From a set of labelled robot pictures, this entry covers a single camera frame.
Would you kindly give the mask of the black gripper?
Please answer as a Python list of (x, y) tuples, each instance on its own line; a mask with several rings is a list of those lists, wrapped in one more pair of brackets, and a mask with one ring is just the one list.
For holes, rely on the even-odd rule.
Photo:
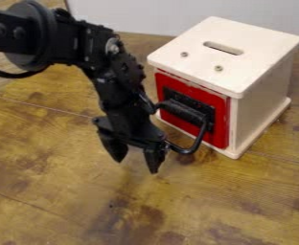
[(93, 52), (97, 63), (92, 82), (104, 111), (95, 125), (104, 149), (120, 163), (129, 145), (141, 148), (149, 172), (156, 174), (164, 161), (165, 142), (163, 131), (149, 119), (156, 106), (144, 91), (143, 66), (116, 34), (95, 37)]

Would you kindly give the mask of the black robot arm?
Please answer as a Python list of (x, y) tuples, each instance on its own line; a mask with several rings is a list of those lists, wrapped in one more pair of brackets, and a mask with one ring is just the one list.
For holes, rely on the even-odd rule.
[(156, 113), (143, 87), (143, 66), (109, 28), (49, 9), (36, 0), (21, 0), (0, 11), (0, 52), (22, 72), (0, 70), (0, 78), (28, 78), (53, 64), (77, 67), (99, 94), (104, 115), (93, 119), (101, 143), (120, 162), (131, 146), (143, 149), (151, 173), (165, 155), (164, 133), (149, 116)]

